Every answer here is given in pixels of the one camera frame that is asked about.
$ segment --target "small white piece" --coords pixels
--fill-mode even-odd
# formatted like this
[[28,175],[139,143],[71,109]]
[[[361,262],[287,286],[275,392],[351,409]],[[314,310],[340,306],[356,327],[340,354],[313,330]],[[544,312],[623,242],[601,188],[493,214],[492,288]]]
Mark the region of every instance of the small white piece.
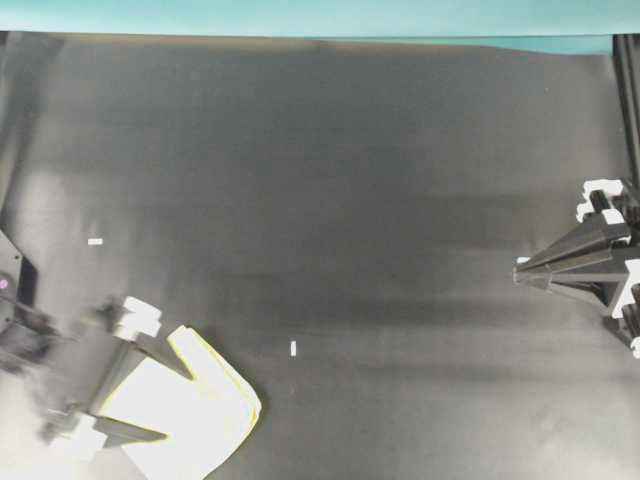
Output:
[[160,331],[162,312],[153,305],[127,297],[123,303],[127,310],[116,326],[114,335],[126,341],[134,341],[140,333],[155,337]]
[[579,203],[576,207],[576,219],[580,223],[584,220],[585,215],[588,215],[589,213],[595,213],[593,205],[591,205],[591,202],[589,201]]
[[[604,219],[607,222],[607,225],[621,225],[626,223],[624,221],[624,217],[622,216],[622,213],[620,213],[620,211],[616,210],[615,208],[608,208],[606,210],[603,210],[602,215],[604,216]],[[625,242],[628,245],[629,242],[631,241],[631,235],[622,237],[619,239],[619,241]]]
[[622,195],[624,186],[620,180],[606,180],[604,178],[600,180],[587,180],[584,182],[584,193],[582,196],[585,200],[589,200],[589,196],[596,190],[602,190],[607,198],[617,197]]
[[631,303],[635,303],[635,300],[631,293],[631,287],[633,287],[636,283],[640,283],[640,258],[627,260],[626,262],[624,262],[624,264],[627,267],[629,276],[627,277],[627,281],[625,282],[624,287],[622,287],[622,292],[620,292],[618,302],[611,312],[611,316],[618,319],[622,318],[622,307]]
[[634,358],[640,360],[640,337],[631,340],[631,353]]
[[576,219],[578,222],[582,223],[584,220],[584,216],[589,213],[594,213],[593,205],[591,205],[591,193],[600,190],[604,193],[607,200],[610,200],[612,197],[617,197],[622,195],[622,191],[624,190],[624,185],[620,180],[588,180],[584,182],[582,196],[585,199],[584,203],[578,204],[576,208]]
[[90,462],[107,441],[106,434],[93,429],[95,424],[95,417],[83,414],[72,432],[53,439],[52,451],[65,457]]

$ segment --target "white clip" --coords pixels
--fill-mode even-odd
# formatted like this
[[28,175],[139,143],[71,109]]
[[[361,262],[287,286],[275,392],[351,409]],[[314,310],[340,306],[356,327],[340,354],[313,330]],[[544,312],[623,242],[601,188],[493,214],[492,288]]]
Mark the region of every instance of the white clip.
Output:
[[635,303],[635,299],[633,298],[633,294],[631,293],[631,287],[633,287],[636,283],[640,283],[640,258],[627,260],[624,262],[624,264],[627,267],[629,276],[627,277],[627,281],[624,283],[624,287],[622,287],[622,291],[620,292],[618,301],[616,302],[615,306],[613,307],[613,311],[611,312],[611,316],[617,319],[622,318],[622,307],[631,303]]
[[107,441],[107,435],[93,429],[95,417],[82,414],[73,431],[63,433],[51,442],[53,452],[89,462]]
[[116,326],[116,337],[132,342],[140,333],[150,337],[158,335],[162,316],[160,310],[134,297],[127,297],[122,306],[127,312],[122,315]]
[[578,222],[582,223],[585,215],[589,213],[594,213],[593,205],[591,204],[591,193],[596,190],[600,190],[604,193],[607,200],[610,200],[612,197],[617,197],[622,195],[622,191],[624,190],[624,185],[621,180],[588,180],[584,182],[582,196],[585,199],[585,202],[578,204],[576,208],[576,219]]

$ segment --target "teal wall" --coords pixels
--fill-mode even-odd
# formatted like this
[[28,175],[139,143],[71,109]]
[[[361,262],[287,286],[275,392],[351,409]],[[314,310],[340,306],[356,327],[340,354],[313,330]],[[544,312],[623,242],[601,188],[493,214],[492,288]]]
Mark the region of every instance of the teal wall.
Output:
[[418,42],[606,36],[640,31],[640,0],[0,0],[0,29]]

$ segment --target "black fabric surface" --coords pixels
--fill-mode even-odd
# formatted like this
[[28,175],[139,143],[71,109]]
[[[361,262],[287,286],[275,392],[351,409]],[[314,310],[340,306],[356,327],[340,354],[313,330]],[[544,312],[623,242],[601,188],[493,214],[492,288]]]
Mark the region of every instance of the black fabric surface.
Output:
[[511,279],[628,174],[610,58],[12,34],[0,88],[36,305],[134,295],[258,391],[216,479],[637,478],[640,364]]

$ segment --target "table surface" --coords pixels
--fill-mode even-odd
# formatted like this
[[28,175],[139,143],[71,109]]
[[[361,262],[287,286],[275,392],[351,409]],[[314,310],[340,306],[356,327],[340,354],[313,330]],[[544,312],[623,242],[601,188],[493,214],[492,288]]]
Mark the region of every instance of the table surface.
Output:
[[511,279],[628,175],[611,58],[11,34],[0,109],[36,305],[136,296],[255,386],[215,478],[637,478],[640,365]]

